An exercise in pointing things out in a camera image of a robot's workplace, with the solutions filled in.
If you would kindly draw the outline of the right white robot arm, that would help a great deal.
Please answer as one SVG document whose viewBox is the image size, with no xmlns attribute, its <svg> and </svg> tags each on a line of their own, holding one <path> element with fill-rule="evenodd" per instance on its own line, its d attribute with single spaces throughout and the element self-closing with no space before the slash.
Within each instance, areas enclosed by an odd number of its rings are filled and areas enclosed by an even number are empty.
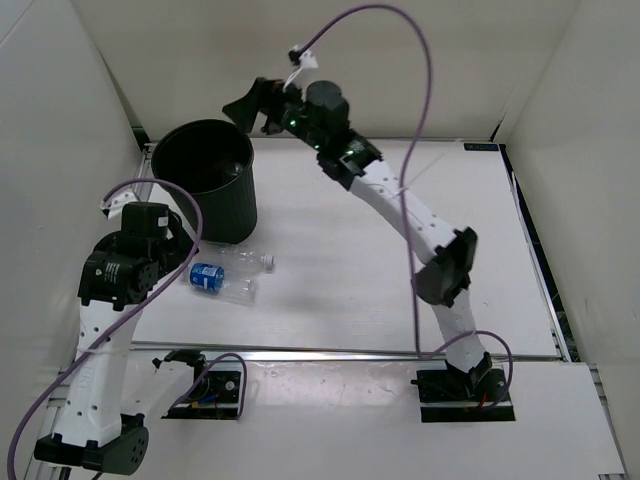
<svg viewBox="0 0 640 480">
<path fill-rule="evenodd" d="M 446 344 L 449 387 L 470 400 L 486 384 L 491 359 L 476 334 L 470 306 L 470 271 L 478 236 L 451 226 L 403 189 L 382 153 L 350 124 L 350 105 L 330 81 L 307 88 L 257 78 L 246 95 L 222 109 L 244 133 L 264 115 L 261 131 L 286 131 L 316 152 L 322 171 L 372 207 L 407 242 L 414 295 L 431 306 Z"/>
</svg>

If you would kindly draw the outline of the clear unlabelled plastic bottle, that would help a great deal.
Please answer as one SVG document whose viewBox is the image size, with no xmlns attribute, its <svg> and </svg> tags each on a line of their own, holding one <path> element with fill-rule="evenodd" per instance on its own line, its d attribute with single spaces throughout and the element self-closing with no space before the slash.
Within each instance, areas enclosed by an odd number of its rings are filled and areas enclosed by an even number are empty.
<svg viewBox="0 0 640 480">
<path fill-rule="evenodd" d="M 276 267 L 273 255 L 244 245 L 206 243 L 199 254 L 209 263 L 246 274 L 272 273 Z"/>
</svg>

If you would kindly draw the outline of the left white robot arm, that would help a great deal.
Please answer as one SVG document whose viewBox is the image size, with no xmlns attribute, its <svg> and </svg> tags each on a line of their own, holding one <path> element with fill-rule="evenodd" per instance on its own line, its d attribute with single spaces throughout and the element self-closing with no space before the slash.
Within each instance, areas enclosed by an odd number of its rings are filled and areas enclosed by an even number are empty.
<svg viewBox="0 0 640 480">
<path fill-rule="evenodd" d="M 121 406 L 138 309 L 156 284 L 187 259 L 193 242 L 180 217 L 161 203 L 124 206 L 119 230 L 103 237 L 84 263 L 80 330 L 67 398 L 36 459 L 97 473 L 131 475 L 149 443 L 150 394 Z"/>
</svg>

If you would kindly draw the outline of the blue label clear bottle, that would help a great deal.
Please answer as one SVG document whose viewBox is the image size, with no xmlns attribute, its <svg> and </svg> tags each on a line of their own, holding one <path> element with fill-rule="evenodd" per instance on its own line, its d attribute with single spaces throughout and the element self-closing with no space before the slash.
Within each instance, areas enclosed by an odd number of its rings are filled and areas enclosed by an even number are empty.
<svg viewBox="0 0 640 480">
<path fill-rule="evenodd" d="M 186 272 L 187 283 L 212 298 L 240 305 L 255 302 L 256 280 L 249 274 L 204 262 L 193 262 Z"/>
</svg>

